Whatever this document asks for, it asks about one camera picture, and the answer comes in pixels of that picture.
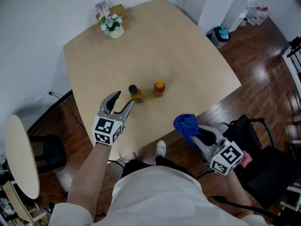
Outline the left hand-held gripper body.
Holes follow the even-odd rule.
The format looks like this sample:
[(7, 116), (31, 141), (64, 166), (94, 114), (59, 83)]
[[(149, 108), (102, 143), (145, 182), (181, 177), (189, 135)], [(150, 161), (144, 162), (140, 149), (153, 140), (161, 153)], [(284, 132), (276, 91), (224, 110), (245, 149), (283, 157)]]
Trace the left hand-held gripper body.
[(104, 111), (98, 112), (92, 129), (95, 143), (112, 146), (122, 134), (126, 119), (127, 114), (125, 112), (113, 114)]

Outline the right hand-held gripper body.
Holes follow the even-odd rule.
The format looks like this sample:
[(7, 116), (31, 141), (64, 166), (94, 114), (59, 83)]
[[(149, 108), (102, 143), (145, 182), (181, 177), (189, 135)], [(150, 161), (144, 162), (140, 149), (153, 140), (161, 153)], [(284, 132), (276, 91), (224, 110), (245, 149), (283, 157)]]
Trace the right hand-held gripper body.
[(222, 175), (228, 175), (240, 163), (243, 152), (237, 144), (228, 139), (219, 141), (201, 140), (204, 144), (203, 163), (210, 169)]

